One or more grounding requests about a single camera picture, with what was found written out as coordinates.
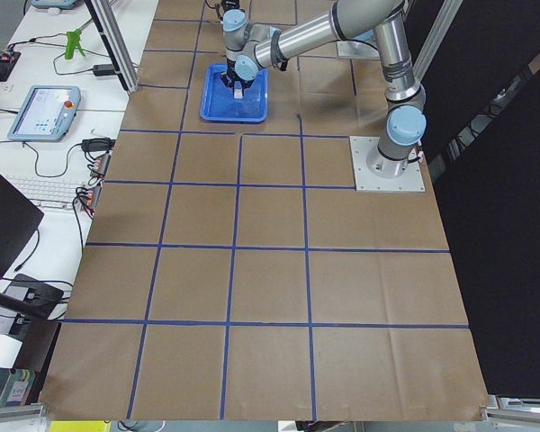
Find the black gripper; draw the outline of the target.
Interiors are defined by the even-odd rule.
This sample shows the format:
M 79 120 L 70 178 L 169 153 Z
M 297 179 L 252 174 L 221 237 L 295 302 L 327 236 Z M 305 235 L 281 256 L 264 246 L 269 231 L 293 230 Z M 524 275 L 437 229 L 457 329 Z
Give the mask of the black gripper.
M 220 73 L 220 80 L 232 91 L 237 88 L 245 91 L 255 81 L 255 68 L 245 64 L 228 62 L 226 70 Z
M 239 0 L 221 0 L 220 7 L 223 11 L 241 9 Z

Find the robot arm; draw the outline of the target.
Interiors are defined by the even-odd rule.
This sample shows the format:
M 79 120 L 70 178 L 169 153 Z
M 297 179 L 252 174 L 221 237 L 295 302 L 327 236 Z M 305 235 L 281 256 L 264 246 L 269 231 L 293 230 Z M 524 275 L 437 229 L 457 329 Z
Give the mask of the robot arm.
M 426 92 L 414 74 L 404 28 L 402 1 L 336 1 L 328 12 L 280 31 L 251 22 L 237 1 L 217 5 L 223 28 L 227 70 L 225 86 L 250 87 L 260 70 L 284 71 L 290 59 L 334 43 L 342 59 L 377 53 L 387 83 L 385 131 L 367 156 L 370 171 L 386 179 L 405 173 L 410 152 L 427 127 Z

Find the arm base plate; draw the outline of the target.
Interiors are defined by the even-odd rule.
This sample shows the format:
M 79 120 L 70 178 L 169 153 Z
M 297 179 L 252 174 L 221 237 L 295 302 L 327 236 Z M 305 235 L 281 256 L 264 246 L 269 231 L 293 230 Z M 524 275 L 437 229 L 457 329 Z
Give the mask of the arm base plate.
M 336 42 L 337 56 L 342 59 L 369 59 L 380 58 L 376 44 L 373 41 L 340 40 Z
M 350 152 L 358 192 L 424 193 L 420 156 L 413 148 L 406 159 L 392 161 L 382 156 L 378 137 L 350 136 Z

